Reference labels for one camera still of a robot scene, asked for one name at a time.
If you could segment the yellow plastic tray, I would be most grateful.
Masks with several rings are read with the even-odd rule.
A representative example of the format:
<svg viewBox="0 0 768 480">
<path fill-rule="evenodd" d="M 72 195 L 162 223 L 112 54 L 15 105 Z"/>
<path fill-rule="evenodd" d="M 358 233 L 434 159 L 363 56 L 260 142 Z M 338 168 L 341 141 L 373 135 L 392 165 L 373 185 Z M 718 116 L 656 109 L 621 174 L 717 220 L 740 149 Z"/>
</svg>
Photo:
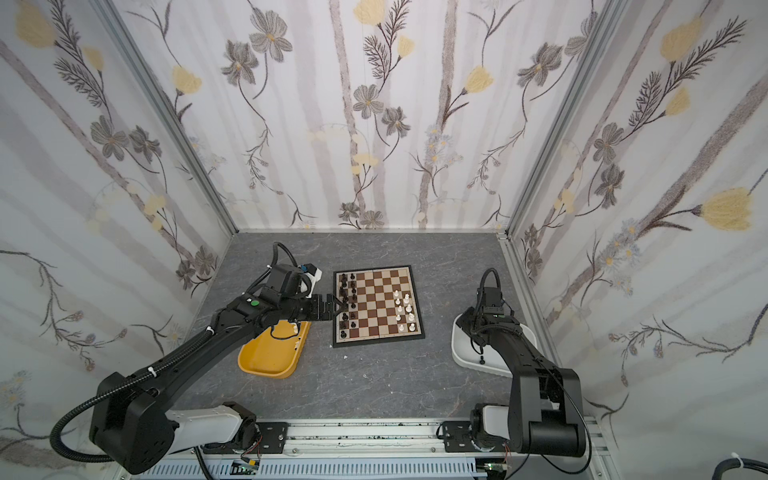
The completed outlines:
<svg viewBox="0 0 768 480">
<path fill-rule="evenodd" d="M 279 321 L 240 349 L 238 367 L 260 377 L 290 377 L 298 366 L 310 328 L 309 322 Z"/>
</svg>

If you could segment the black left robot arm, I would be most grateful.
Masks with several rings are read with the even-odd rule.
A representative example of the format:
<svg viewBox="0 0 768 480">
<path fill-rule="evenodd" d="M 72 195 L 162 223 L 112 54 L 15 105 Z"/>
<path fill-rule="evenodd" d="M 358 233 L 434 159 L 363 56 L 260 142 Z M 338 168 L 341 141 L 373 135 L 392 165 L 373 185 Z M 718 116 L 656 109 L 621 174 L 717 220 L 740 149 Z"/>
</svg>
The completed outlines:
<svg viewBox="0 0 768 480">
<path fill-rule="evenodd" d="M 131 474 L 143 473 L 170 453 L 233 439 L 242 422 L 229 409 L 204 433 L 172 409 L 180 396 L 230 352 L 280 321 L 331 321 L 348 305 L 332 293 L 317 294 L 322 274 L 312 264 L 272 266 L 219 309 L 209 326 L 160 360 L 129 376 L 101 382 L 89 439 Z"/>
</svg>

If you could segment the white plastic tray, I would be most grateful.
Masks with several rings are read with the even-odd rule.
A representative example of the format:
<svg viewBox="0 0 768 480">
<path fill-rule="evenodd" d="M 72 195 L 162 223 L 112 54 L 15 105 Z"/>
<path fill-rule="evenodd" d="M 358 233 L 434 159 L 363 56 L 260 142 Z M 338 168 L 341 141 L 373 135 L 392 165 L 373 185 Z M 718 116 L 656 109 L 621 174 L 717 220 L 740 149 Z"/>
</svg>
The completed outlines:
<svg viewBox="0 0 768 480">
<path fill-rule="evenodd" d="M 462 329 L 465 324 L 462 318 L 462 314 L 457 315 L 452 325 L 451 352 L 455 363 L 463 368 L 512 378 L 509 368 L 496 350 L 490 346 L 479 348 L 472 343 L 470 337 Z M 481 356 L 485 359 L 484 365 L 479 364 Z"/>
</svg>

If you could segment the brown folding chess board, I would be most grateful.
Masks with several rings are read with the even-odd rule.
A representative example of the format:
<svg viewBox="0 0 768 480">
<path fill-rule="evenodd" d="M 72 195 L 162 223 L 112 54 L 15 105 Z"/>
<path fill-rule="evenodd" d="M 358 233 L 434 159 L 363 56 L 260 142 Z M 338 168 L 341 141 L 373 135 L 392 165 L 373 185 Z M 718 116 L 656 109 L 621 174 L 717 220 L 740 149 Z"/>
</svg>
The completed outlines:
<svg viewBox="0 0 768 480">
<path fill-rule="evenodd" d="M 333 286 L 346 308 L 333 321 L 334 348 L 425 337 L 409 265 L 336 271 Z"/>
</svg>

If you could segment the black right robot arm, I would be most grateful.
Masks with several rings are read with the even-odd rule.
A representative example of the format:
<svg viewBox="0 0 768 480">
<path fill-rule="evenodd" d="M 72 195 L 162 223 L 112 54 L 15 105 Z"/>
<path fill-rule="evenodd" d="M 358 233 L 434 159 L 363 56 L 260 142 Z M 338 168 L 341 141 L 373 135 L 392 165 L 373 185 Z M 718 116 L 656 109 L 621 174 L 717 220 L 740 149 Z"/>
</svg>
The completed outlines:
<svg viewBox="0 0 768 480">
<path fill-rule="evenodd" d="M 528 340 L 522 325 L 505 312 L 502 291 L 480 287 L 467 311 L 468 336 L 490 347 L 512 375 L 506 433 L 512 451 L 580 457 L 588 444 L 581 384 L 572 369 L 561 369 Z"/>
</svg>

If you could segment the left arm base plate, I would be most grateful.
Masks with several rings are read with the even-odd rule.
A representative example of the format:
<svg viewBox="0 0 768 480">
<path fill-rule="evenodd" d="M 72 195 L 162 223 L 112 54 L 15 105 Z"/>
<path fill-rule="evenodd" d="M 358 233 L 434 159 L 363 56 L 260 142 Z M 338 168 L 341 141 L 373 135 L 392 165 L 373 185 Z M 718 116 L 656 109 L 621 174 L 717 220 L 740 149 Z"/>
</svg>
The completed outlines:
<svg viewBox="0 0 768 480">
<path fill-rule="evenodd" d="M 257 439 L 250 450 L 260 455 L 280 455 L 288 438 L 287 422 L 258 422 Z"/>
</svg>

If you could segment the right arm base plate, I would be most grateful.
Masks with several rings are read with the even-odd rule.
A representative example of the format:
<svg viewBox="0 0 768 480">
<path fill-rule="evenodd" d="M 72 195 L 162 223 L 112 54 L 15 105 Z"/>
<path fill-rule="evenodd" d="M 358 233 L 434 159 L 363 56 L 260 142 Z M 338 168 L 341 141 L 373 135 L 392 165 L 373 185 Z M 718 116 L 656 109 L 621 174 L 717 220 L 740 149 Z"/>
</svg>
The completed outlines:
<svg viewBox="0 0 768 480">
<path fill-rule="evenodd" d="M 481 434 L 469 420 L 446 420 L 436 429 L 447 453 L 505 453 L 506 440 Z"/>
</svg>

